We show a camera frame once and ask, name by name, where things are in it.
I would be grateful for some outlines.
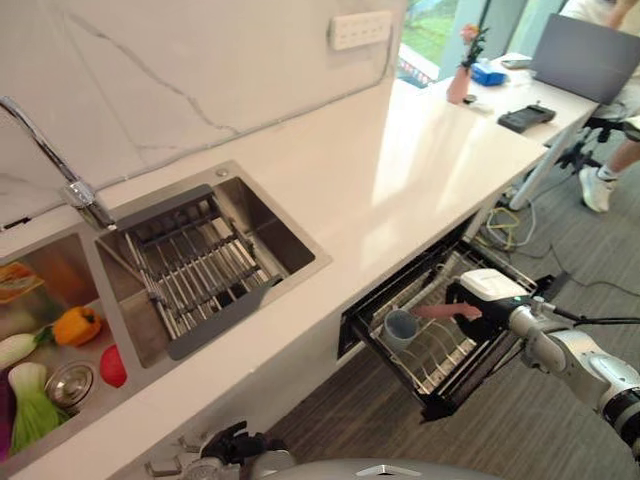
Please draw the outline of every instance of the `gray laptop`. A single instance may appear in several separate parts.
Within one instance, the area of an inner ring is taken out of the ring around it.
[[[640,63],[640,37],[553,14],[531,61],[535,78],[609,104]]]

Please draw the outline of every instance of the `dish drawer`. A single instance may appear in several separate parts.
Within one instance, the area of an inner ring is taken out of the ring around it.
[[[495,268],[530,294],[541,294],[536,282],[460,236],[452,232],[418,255],[342,316],[339,356],[363,341],[420,402],[424,421],[452,415],[518,339],[500,331],[487,340],[474,341],[453,318],[420,319],[416,338],[405,350],[394,353],[381,335],[385,315],[394,307],[410,310],[446,303],[445,292],[453,279],[478,268]]]

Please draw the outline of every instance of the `cup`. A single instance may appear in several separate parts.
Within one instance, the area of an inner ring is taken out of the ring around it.
[[[394,353],[405,350],[418,335],[418,318],[404,310],[392,310],[384,317],[382,341]]]

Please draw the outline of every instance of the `white countertop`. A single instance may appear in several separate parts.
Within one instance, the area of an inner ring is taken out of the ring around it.
[[[332,261],[15,478],[114,474],[435,242],[545,151],[464,108],[416,96],[402,82],[387,117],[390,86],[104,192],[115,207],[233,158]],[[5,247],[72,221],[70,209],[61,211],[6,232]]]

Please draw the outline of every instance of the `robotic hand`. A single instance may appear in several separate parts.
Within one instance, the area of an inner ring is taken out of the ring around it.
[[[557,313],[577,317],[530,298],[520,285],[493,269],[464,273],[449,286],[448,301],[467,302],[483,317],[456,321],[471,338],[482,341],[497,330],[510,330],[525,341],[523,361],[564,381],[575,396],[599,413],[632,449],[640,463],[640,374],[602,350],[568,321],[547,318]]]

